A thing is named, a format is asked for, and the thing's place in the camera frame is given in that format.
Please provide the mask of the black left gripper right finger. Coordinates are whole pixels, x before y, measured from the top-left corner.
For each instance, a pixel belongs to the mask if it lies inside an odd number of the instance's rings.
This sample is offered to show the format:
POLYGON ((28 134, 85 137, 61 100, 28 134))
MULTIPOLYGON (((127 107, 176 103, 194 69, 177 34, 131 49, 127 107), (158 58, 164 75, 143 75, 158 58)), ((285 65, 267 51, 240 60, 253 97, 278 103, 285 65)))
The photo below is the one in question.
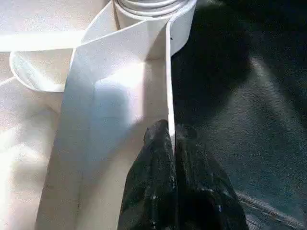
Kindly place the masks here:
POLYGON ((178 220, 182 230, 246 230, 245 212, 227 173, 197 132, 176 125, 178 220))

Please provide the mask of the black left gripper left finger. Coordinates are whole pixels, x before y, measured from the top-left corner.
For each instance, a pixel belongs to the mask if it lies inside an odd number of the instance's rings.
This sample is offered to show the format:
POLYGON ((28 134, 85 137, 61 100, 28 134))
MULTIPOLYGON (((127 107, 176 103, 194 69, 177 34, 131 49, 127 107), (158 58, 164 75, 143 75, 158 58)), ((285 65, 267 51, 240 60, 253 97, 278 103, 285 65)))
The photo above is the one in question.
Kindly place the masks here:
POLYGON ((146 129, 126 177, 118 229, 178 229, 175 157, 166 120, 146 129))

